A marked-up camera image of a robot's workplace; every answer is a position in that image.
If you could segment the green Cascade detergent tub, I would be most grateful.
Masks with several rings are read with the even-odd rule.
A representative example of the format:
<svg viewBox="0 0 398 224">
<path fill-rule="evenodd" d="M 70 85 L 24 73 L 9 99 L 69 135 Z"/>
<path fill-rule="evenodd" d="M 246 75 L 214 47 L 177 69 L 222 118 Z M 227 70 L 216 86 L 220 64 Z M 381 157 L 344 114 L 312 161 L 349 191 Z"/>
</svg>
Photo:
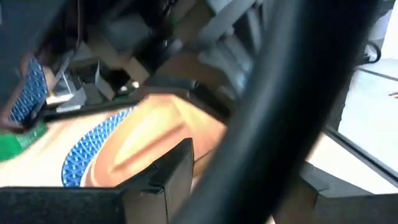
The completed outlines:
<svg viewBox="0 0 398 224">
<path fill-rule="evenodd" d="M 45 123 L 38 123 L 23 134 L 0 133 L 0 162 L 8 161 L 22 154 L 48 130 Z"/>
</svg>

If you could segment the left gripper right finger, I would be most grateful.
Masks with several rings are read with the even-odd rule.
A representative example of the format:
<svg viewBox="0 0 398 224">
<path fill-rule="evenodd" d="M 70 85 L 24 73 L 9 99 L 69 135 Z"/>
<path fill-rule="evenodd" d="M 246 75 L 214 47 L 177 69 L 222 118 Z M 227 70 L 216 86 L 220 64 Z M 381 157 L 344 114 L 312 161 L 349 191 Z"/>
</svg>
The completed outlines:
<svg viewBox="0 0 398 224">
<path fill-rule="evenodd" d="M 398 224 L 398 194 L 373 194 L 305 163 L 273 219 L 276 224 Z"/>
</svg>

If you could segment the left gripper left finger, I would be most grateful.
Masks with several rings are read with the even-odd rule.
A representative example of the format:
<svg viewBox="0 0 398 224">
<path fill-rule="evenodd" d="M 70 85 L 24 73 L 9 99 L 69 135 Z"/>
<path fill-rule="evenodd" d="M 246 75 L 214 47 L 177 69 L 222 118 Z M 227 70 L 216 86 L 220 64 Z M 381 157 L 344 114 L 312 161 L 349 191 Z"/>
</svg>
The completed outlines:
<svg viewBox="0 0 398 224">
<path fill-rule="evenodd" d="M 114 188 L 2 188 L 0 224 L 169 224 L 192 178 L 193 141 L 185 138 Z"/>
</svg>

